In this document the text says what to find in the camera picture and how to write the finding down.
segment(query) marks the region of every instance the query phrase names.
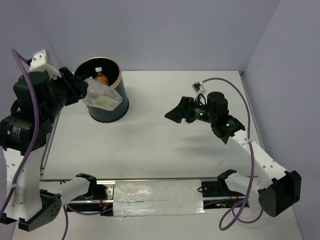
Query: black trash can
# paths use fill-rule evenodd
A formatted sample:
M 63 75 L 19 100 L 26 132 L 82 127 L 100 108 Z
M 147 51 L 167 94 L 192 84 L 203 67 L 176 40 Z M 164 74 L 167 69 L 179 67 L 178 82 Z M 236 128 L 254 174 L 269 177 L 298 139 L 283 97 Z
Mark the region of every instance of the black trash can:
M 95 78 L 97 74 L 95 68 L 98 67 L 101 67 L 103 73 L 107 76 L 110 88 L 115 89 L 121 95 L 122 102 L 113 111 L 93 106 L 87 106 L 87 108 L 94 120 L 101 123 L 112 123 L 121 119 L 129 109 L 129 100 L 127 98 L 121 69 L 118 63 L 103 56 L 93 57 L 81 63 L 74 71 L 74 75 L 76 77 L 89 75 Z

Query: wall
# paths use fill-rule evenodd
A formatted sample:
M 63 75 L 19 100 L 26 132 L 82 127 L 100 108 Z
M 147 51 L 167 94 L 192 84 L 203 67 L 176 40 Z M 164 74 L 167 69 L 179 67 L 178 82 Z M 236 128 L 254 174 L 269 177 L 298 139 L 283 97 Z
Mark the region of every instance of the wall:
M 244 71 L 266 150 L 302 176 L 294 212 L 305 240 L 320 236 L 319 22 L 319 0 L 281 0 Z
M 243 70 L 279 0 L 26 0 L 62 64 Z
M 21 72 L 11 54 L 15 48 L 25 58 L 31 58 L 33 53 L 48 49 L 52 51 L 43 33 L 22 0 L 0 1 L 0 120 L 10 115 L 11 104 L 16 99 L 13 85 L 18 81 Z M 0 205 L 5 201 L 6 160 L 0 147 Z M 11 239 L 15 224 L 0 224 L 0 239 Z

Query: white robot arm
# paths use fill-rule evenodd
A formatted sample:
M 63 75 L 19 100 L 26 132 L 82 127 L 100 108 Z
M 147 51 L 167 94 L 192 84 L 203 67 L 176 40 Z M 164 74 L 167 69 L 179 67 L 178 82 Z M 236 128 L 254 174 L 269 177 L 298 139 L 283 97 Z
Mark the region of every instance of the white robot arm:
M 301 176 L 296 171 L 287 171 L 254 140 L 248 139 L 245 126 L 229 115 L 228 101 L 221 92 L 210 92 L 206 102 L 201 102 L 200 97 L 204 99 L 203 93 L 206 92 L 203 83 L 209 80 L 230 83 L 218 77 L 201 83 L 195 82 L 192 85 L 196 91 L 195 98 L 183 96 L 178 106 L 168 112 L 165 118 L 176 123 L 181 123 L 182 119 L 185 119 L 188 124 L 195 120 L 211 124 L 213 133 L 251 165 L 250 142 L 254 153 L 254 170 L 258 177 L 253 178 L 248 198 L 249 206 L 262 208 L 268 215 L 276 217 L 300 200 Z M 249 177 L 232 169 L 217 178 L 220 181 L 220 188 L 225 188 L 227 192 L 239 192 L 244 195 L 250 182 Z
M 61 109 L 86 96 L 88 84 L 83 80 L 88 76 L 81 80 L 66 67 L 57 70 L 50 64 L 46 50 L 33 55 L 28 75 L 38 105 L 39 131 L 27 161 L 19 170 L 35 129 L 31 95 L 25 77 L 21 76 L 13 86 L 17 100 L 11 107 L 11 115 L 0 122 L 0 146 L 6 160 L 8 195 L 0 222 L 19 221 L 20 229 L 32 231 L 53 221 L 61 207 L 76 197 L 91 196 L 97 180 L 81 173 L 60 187 L 39 191 L 47 135 Z

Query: plastic bottle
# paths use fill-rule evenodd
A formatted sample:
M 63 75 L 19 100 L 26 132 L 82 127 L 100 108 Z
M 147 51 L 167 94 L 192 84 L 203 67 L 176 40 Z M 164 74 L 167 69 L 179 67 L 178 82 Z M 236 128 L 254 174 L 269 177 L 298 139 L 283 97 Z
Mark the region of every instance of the plastic bottle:
M 104 75 L 104 73 L 102 72 L 102 67 L 96 67 L 95 71 L 96 71 L 96 76 L 94 79 L 103 84 L 109 85 L 107 76 Z

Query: purple cable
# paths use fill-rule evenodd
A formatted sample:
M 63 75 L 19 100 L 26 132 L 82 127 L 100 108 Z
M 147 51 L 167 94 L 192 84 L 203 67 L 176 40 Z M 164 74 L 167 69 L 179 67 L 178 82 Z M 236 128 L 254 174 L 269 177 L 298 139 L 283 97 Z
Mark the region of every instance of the purple cable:
M 72 207 L 70 207 L 69 205 L 67 205 L 67 208 L 70 209 L 72 212 L 74 212 L 74 213 L 76 213 L 76 214 L 81 214 L 81 215 L 85 215 L 85 216 L 92 216 L 92 215 L 104 214 L 104 213 L 109 212 L 109 211 L 112 210 L 112 208 L 109 208 L 109 209 L 104 210 L 104 211 L 92 212 L 92 213 L 85 213 L 85 212 L 77 211 L 77 210 L 73 209 Z
M 202 81 L 203 83 L 206 83 L 208 81 L 211 81 L 211 80 L 220 80 L 220 81 L 223 81 L 223 82 L 226 82 L 228 83 L 229 85 L 231 85 L 237 92 L 238 94 L 240 95 L 240 97 L 242 98 L 242 101 L 245 105 L 245 109 L 246 109 L 246 112 L 247 112 L 247 117 L 248 117 L 248 127 L 247 127 L 247 139 L 250 139 L 250 136 L 251 136 L 251 132 L 250 132 L 250 126 L 251 126 L 251 117 L 250 117 L 250 110 L 249 110 L 249 107 L 248 107 L 248 104 L 246 102 L 246 99 L 245 97 L 242 95 L 242 93 L 240 92 L 240 90 L 230 81 L 224 79 L 224 78 L 220 78 L 220 77 L 211 77 L 211 78 L 208 78 L 204 81 Z M 229 208 L 222 216 L 220 222 L 219 222 L 219 229 L 221 231 L 225 231 L 227 229 L 229 229 L 237 220 L 239 220 L 239 216 L 241 215 L 241 213 L 243 212 L 245 206 L 246 206 L 246 203 L 248 201 L 248 198 L 249 198 L 249 194 L 250 194 L 250 190 L 251 190 L 251 186 L 252 186 L 252 182 L 254 180 L 254 174 L 255 174 L 255 157 L 254 157 L 254 150 L 252 148 L 252 143 L 249 142 L 249 148 L 250 148 L 250 154 L 251 154 L 251 171 L 250 171 L 250 179 L 249 179 L 249 184 L 248 184 L 248 188 L 246 190 L 246 193 L 245 193 L 245 196 L 244 196 L 244 199 L 239 201 L 238 205 L 235 204 L 233 205 L 231 208 Z M 233 209 L 235 209 L 237 206 L 241 205 L 239 211 L 237 212 L 237 214 L 234 216 L 234 218 L 231 220 L 231 222 L 225 226 L 225 227 L 222 227 L 222 223 L 225 219 L 225 217 L 233 211 Z
M 235 206 L 237 207 L 237 206 L 239 206 L 240 204 L 241 204 L 241 201 L 237 202 L 237 203 L 235 204 Z M 253 224 L 253 223 L 255 223 L 256 221 L 258 221 L 258 220 L 261 218 L 261 216 L 262 216 L 263 213 L 264 213 L 264 210 L 261 208 L 261 211 L 260 211 L 259 215 L 256 217 L 256 219 L 251 220 L 251 221 L 244 221 L 244 220 L 241 220 L 240 218 L 238 218 L 237 220 L 238 220 L 239 222 L 241 222 L 241 223 L 244 223 L 244 224 Z M 235 214 L 235 209 L 232 209 L 232 214 L 233 214 L 234 217 L 236 216 L 236 214 Z
M 68 228 L 69 228 L 69 217 L 68 217 L 66 205 L 63 205 L 63 211 L 64 211 L 64 216 L 65 216 L 65 229 L 64 229 L 64 233 L 63 233 L 61 240 L 65 240 L 65 238 L 67 236 Z
M 23 58 L 15 49 L 11 49 L 11 52 L 12 52 L 12 55 L 16 61 L 16 63 L 18 64 L 22 74 L 23 74 L 23 77 L 26 81 L 26 84 L 29 88 L 29 91 L 30 91 L 30 95 L 31 95 L 31 100 L 32 100 L 32 105 L 33 105 L 33 112 L 34 112 L 34 131 L 33 131 L 33 136 L 32 136 L 32 139 L 31 139 L 31 142 L 30 142 L 30 145 L 28 147 L 28 149 L 26 150 L 25 152 L 25 155 L 21 161 L 21 164 L 19 165 L 18 169 L 16 170 L 16 173 L 12 179 L 12 185 L 15 185 L 17 183 L 17 180 L 18 180 L 18 177 L 19 177 L 19 174 L 20 172 L 22 171 L 22 168 L 24 167 L 26 161 L 28 160 L 28 157 L 32 151 L 32 149 L 34 148 L 35 146 L 35 143 L 36 143 L 36 140 L 37 140 L 37 136 L 38 136 L 38 132 L 39 132 L 39 110 L 38 110 L 38 102 L 37 102 L 37 96 L 36 96 L 36 93 L 35 93 L 35 90 L 34 90 L 34 87 L 32 85 L 32 82 L 31 82 L 31 79 L 26 71 L 26 69 L 24 68 L 24 66 L 22 65 L 21 61 L 27 61 L 25 58 Z M 4 201 L 4 204 L 0 210 L 0 216 L 3 215 L 3 213 L 5 212 L 7 206 L 8 206 L 8 203 L 14 193 L 14 190 L 16 188 L 13 187 L 8 196 L 6 197 L 6 200 Z

